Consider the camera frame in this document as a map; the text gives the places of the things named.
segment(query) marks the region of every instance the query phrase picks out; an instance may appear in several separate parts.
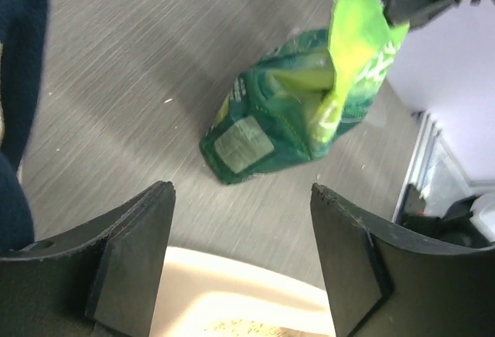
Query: cream-colored tray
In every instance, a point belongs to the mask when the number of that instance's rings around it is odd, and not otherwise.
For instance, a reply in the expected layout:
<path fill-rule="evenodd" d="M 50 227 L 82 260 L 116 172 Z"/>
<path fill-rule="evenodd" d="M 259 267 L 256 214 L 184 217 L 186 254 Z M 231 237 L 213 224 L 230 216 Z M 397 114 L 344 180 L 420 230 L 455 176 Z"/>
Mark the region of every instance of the cream-colored tray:
<path fill-rule="evenodd" d="M 151 337 L 334 336 L 326 292 L 210 254 L 169 247 Z"/>

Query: navy blue fabric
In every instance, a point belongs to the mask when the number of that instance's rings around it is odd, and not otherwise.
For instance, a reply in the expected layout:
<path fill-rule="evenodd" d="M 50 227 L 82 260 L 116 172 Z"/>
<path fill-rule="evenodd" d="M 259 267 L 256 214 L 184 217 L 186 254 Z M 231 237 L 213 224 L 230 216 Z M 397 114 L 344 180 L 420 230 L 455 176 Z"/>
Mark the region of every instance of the navy blue fabric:
<path fill-rule="evenodd" d="M 0 250 L 34 241 L 29 204 L 16 178 L 38 105 L 48 0 L 0 0 Z"/>

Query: green bag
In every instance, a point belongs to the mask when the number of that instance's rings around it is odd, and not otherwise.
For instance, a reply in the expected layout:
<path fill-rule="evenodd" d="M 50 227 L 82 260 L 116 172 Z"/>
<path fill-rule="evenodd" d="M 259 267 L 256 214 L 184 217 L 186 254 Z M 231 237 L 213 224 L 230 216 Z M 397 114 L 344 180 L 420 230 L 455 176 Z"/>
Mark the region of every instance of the green bag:
<path fill-rule="evenodd" d="M 304 32 L 236 79 L 200 150 L 227 184 L 321 159 L 359 124 L 408 26 L 380 0 L 336 0 L 329 29 Z"/>

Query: green plastic packaging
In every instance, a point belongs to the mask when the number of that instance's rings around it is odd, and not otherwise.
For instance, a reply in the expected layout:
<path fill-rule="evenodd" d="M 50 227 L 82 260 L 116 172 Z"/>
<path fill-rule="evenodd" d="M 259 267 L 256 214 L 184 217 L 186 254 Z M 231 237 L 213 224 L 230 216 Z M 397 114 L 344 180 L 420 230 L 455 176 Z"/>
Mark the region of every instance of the green plastic packaging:
<path fill-rule="evenodd" d="M 236 79 L 200 150 L 220 181 L 315 161 L 366 117 L 408 26 L 380 0 L 336 0 L 329 28 L 303 32 Z"/>

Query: plastic bag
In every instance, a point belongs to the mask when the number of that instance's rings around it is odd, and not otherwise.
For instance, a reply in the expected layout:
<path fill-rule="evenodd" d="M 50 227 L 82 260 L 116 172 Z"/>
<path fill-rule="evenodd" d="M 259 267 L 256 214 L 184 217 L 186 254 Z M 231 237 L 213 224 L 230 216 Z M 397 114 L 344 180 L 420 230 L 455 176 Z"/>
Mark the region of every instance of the plastic bag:
<path fill-rule="evenodd" d="M 368 112 L 408 27 L 380 0 L 336 0 L 329 28 L 299 34 L 236 79 L 200 150 L 227 184 L 326 156 Z"/>

